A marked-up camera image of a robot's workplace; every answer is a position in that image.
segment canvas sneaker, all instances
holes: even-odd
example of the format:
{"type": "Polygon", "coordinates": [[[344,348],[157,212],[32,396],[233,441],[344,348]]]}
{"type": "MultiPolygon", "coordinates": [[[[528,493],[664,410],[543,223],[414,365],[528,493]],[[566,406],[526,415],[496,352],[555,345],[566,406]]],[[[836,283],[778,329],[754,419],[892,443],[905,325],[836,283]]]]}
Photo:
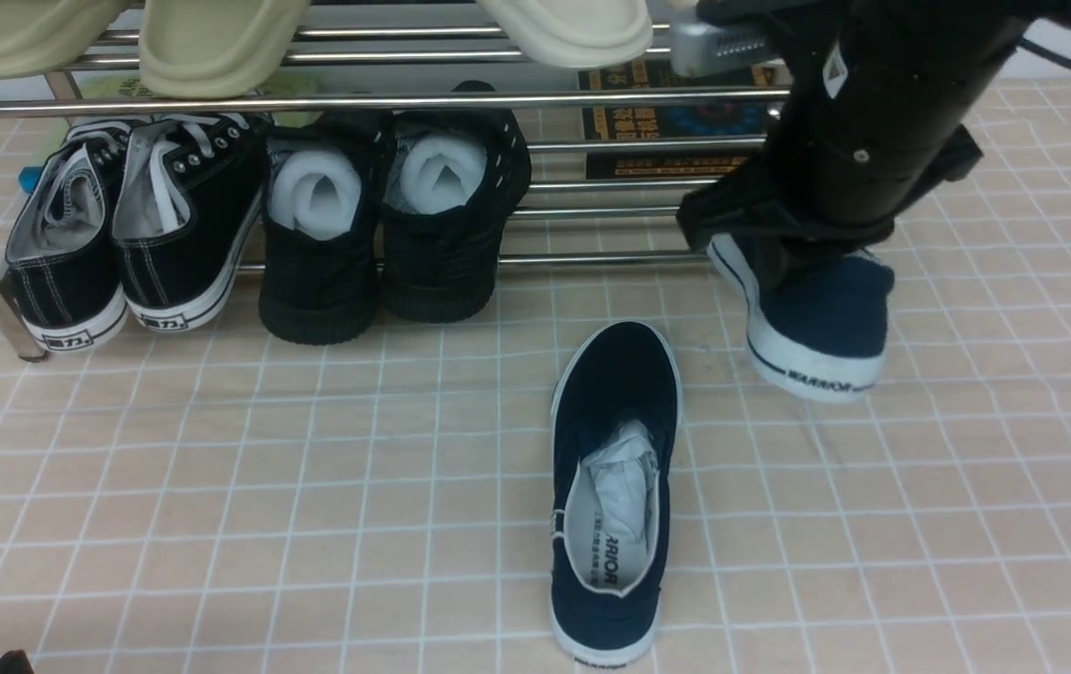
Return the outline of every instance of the canvas sneaker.
{"type": "MultiPolygon", "coordinates": [[[[464,81],[455,91],[493,91],[464,81]]],[[[489,302],[502,227],[531,184],[531,156],[509,110],[414,110],[394,118],[382,207],[382,303],[398,318],[451,323],[489,302]]]]}
{"type": "Polygon", "coordinates": [[[45,349],[92,349],[123,329],[127,306],[111,225],[129,137],[147,121],[70,128],[15,219],[3,259],[24,323],[45,349]]]}
{"type": "Polygon", "coordinates": [[[374,233],[394,156],[389,113],[329,113],[270,140],[261,323],[297,344],[357,338],[377,311],[374,233]]]}
{"type": "Polygon", "coordinates": [[[631,321],[592,334],[554,393],[553,633],[584,664],[655,639],[680,405],[673,350],[631,321]]]}
{"type": "Polygon", "coordinates": [[[227,302],[261,214],[268,115],[167,115],[132,134],[112,242],[134,315],[192,330],[227,302]]]}
{"type": "Polygon", "coordinates": [[[881,378],[894,271],[858,251],[764,291],[748,264],[756,244],[755,238],[720,235],[707,248],[715,270],[748,302],[748,349],[756,372],[811,401],[864,398],[881,378]]]}

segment white label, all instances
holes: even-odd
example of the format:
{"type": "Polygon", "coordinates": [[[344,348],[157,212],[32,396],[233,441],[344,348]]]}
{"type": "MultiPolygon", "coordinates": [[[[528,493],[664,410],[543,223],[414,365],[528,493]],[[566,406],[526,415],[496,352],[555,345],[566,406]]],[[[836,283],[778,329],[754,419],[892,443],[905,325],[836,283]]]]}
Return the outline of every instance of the white label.
{"type": "Polygon", "coordinates": [[[847,63],[844,63],[844,55],[840,53],[836,41],[831,48],[831,56],[827,56],[827,62],[823,64],[823,86],[826,86],[827,94],[834,100],[839,90],[844,89],[844,81],[847,81],[847,63]]]}

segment book cover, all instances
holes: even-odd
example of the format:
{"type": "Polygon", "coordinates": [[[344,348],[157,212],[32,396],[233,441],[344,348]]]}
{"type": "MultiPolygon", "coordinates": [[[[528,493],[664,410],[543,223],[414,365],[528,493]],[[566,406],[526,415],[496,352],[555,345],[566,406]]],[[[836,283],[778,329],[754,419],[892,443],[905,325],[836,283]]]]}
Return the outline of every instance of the book cover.
{"type": "MultiPolygon", "coordinates": [[[[687,79],[673,73],[667,60],[639,59],[613,68],[577,73],[579,89],[612,91],[668,89],[680,86],[771,86],[775,70],[754,68],[687,79]]],[[[639,140],[652,137],[744,136],[764,133],[766,103],[715,103],[709,106],[587,107],[583,110],[586,140],[639,140]]],[[[588,152],[586,180],[620,178],[688,178],[723,175],[742,162],[739,152],[679,150],[672,152],[588,152]]]]}

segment black device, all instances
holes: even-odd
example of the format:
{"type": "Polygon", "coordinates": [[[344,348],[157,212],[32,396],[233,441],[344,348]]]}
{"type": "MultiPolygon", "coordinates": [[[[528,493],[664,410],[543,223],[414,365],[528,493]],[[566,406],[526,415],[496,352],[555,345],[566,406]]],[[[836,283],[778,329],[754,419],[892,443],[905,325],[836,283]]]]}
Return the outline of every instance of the black device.
{"type": "Polygon", "coordinates": [[[982,154],[961,123],[1031,23],[1071,30],[1071,0],[702,0],[712,26],[757,25],[794,76],[763,149],[685,195],[693,251],[757,236],[761,287],[889,238],[894,219],[982,154]]]}

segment slipper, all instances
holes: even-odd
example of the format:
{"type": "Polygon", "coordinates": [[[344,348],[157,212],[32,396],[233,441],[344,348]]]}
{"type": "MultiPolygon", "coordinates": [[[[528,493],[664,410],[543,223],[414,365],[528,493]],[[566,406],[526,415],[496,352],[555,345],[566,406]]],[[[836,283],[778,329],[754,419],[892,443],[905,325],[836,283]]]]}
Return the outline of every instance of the slipper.
{"type": "Polygon", "coordinates": [[[651,47],[644,0],[477,0],[524,55],[562,69],[628,63],[651,47]]]}
{"type": "Polygon", "coordinates": [[[277,71],[310,0],[149,0],[140,79],[180,99],[247,93],[277,71]]]}
{"type": "Polygon", "coordinates": [[[0,0],[0,79],[61,68],[82,56],[130,0],[0,0]]]}

